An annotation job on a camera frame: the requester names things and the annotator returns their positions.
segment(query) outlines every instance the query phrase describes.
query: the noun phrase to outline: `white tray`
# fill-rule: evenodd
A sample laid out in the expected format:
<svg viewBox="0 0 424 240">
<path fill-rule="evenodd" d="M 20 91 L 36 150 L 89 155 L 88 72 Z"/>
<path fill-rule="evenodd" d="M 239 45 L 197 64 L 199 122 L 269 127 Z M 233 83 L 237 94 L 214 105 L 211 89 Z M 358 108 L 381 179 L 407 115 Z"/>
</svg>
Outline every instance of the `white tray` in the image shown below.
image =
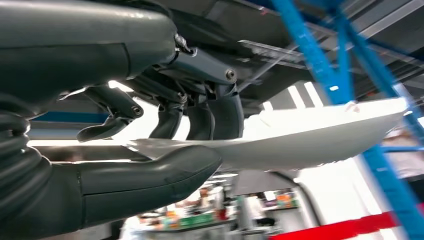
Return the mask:
<svg viewBox="0 0 424 240">
<path fill-rule="evenodd" d="M 127 145 L 157 158 L 172 150 L 203 145 L 218 151 L 224 168 L 302 169 L 356 156 L 381 142 L 406 112 L 403 98 L 357 104 L 360 112 L 346 106 L 326 106 L 300 110 L 278 110 L 261 114 L 269 130 L 261 129 L 261 139 L 181 141 L 137 139 Z"/>
</svg>

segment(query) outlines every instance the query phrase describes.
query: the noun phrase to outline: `ceiling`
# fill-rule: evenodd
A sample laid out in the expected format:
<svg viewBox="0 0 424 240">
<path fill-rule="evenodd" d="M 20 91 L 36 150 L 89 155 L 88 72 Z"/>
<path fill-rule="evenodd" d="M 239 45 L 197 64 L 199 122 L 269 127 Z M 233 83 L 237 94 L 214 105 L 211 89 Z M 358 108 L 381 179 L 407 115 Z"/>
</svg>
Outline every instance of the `ceiling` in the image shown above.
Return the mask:
<svg viewBox="0 0 424 240">
<path fill-rule="evenodd" d="M 241 46 L 240 40 L 263 44 L 261 49 L 273 47 L 297 51 L 278 14 L 243 0 L 157 0 L 173 10 L 174 21 L 189 44 L 199 46 L 211 55 L 232 65 L 242 85 L 263 65 L 275 62 L 273 57 L 252 54 L 252 43 Z M 299 9 L 308 15 L 326 20 L 321 10 L 295 1 Z M 347 0 L 343 4 L 357 30 L 367 38 L 384 45 L 401 49 L 407 54 L 424 56 L 424 1 L 422 0 Z M 214 26 L 220 34 L 207 30 Z M 334 32 L 314 24 L 308 24 L 319 40 L 322 49 L 334 66 L 337 66 L 337 38 Z M 403 56 L 375 47 L 383 61 L 405 86 L 418 105 L 423 104 L 424 68 L 419 63 L 400 60 Z M 378 91 L 364 73 L 358 62 L 352 58 L 351 69 L 355 95 L 359 100 L 369 99 Z M 262 103 L 298 81 L 314 81 L 301 61 L 279 61 L 262 74 L 241 95 L 246 116 L 262 110 Z M 33 129 L 82 129 L 102 123 L 106 118 L 100 108 L 81 94 L 58 102 L 44 118 L 33 122 Z"/>
</svg>

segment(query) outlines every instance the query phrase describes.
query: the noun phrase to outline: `person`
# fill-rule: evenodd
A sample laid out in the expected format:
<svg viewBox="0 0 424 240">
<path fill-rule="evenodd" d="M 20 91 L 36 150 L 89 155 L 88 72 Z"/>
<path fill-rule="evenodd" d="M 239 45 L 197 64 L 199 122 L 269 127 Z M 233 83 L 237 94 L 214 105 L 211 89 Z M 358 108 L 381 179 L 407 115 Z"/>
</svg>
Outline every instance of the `person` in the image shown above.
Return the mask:
<svg viewBox="0 0 424 240">
<path fill-rule="evenodd" d="M 195 201 L 185 201 L 186 206 L 195 206 L 199 213 L 204 213 L 214 208 L 214 201 L 209 199 L 209 189 L 202 187 L 199 189 L 200 198 Z"/>
<path fill-rule="evenodd" d="M 258 226 L 273 227 L 276 224 L 275 219 L 266 216 L 264 211 L 264 204 L 256 194 L 249 194 L 248 198 L 246 199 L 246 203 L 250 217 L 256 222 Z"/>
<path fill-rule="evenodd" d="M 392 130 L 381 144 L 387 146 L 414 147 L 420 145 L 417 140 L 404 127 Z M 403 179 L 415 194 L 420 208 L 424 210 L 424 153 L 412 152 L 389 152 L 386 153 L 388 161 L 398 178 Z"/>
<path fill-rule="evenodd" d="M 132 216 L 125 220 L 119 240 L 145 240 L 145 231 L 159 227 L 159 225 L 149 224 L 147 217 L 143 215 Z"/>
</svg>

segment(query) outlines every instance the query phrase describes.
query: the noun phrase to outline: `screw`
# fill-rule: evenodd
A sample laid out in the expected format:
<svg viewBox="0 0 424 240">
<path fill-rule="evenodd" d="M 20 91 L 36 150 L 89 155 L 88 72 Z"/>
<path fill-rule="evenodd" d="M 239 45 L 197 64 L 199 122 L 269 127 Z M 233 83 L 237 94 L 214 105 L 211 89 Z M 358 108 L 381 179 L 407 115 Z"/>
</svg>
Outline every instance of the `screw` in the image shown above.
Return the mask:
<svg viewBox="0 0 424 240">
<path fill-rule="evenodd" d="M 136 116 L 140 116 L 140 115 L 143 114 L 143 111 L 139 107 L 137 107 L 137 106 L 133 106 L 132 107 L 132 111 L 134 112 L 134 114 Z"/>
<path fill-rule="evenodd" d="M 225 77 L 230 82 L 235 82 L 237 80 L 236 72 L 233 69 L 227 69 Z"/>
</svg>

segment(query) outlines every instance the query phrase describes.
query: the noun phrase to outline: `blue metal beam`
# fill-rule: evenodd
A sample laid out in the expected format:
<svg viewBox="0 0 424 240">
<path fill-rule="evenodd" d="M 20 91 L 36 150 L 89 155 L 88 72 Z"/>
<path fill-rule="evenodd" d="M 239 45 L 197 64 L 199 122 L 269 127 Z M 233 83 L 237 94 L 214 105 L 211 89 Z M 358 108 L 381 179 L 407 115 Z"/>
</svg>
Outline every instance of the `blue metal beam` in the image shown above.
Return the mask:
<svg viewBox="0 0 424 240">
<path fill-rule="evenodd" d="M 424 152 L 424 146 L 382 146 L 385 153 Z"/>
<path fill-rule="evenodd" d="M 107 113 L 49 111 L 46 114 L 33 119 L 33 121 L 56 122 L 56 123 L 103 124 L 106 121 L 107 117 L 108 117 Z"/>
<path fill-rule="evenodd" d="M 346 74 L 336 74 L 331 68 L 330 62 L 306 27 L 293 1 L 273 0 L 273 3 L 278 12 L 282 13 L 280 17 L 285 23 L 288 32 L 303 52 L 305 61 L 310 66 L 312 75 L 315 80 L 324 87 L 324 91 L 327 93 L 330 100 L 334 104 L 348 102 L 351 99 L 349 94 L 346 94 L 349 89 L 341 88 L 352 87 L 351 85 L 344 84 L 347 83 L 348 79 L 346 78 L 349 78 L 349 76 Z M 375 53 L 368 48 L 365 39 L 359 36 L 353 29 L 341 10 L 336 9 L 336 12 L 332 11 L 331 14 L 335 14 L 333 17 L 336 20 L 337 28 L 339 30 L 343 29 L 341 35 L 339 35 L 339 37 L 341 37 L 341 43 L 345 44 L 348 41 L 344 39 L 344 37 L 349 38 L 349 41 L 354 45 L 353 49 L 355 53 L 358 55 L 359 60 L 361 60 L 361 63 L 363 63 L 375 84 L 390 97 L 399 97 L 400 92 L 393 87 L 395 78 L 378 59 Z M 340 52 L 339 55 L 342 58 L 346 58 L 346 53 Z M 341 59 L 341 63 L 343 66 L 341 66 L 342 69 L 340 70 L 349 69 L 349 66 L 346 66 L 348 64 L 346 59 Z M 332 86 L 338 86 L 340 91 L 331 91 L 330 87 Z M 381 147 L 376 145 L 365 151 L 363 156 L 365 163 L 379 183 L 397 219 L 405 228 L 409 239 L 424 239 L 424 217 L 416 207 L 416 198 L 406 184 L 397 178 L 392 167 L 386 160 Z"/>
</svg>

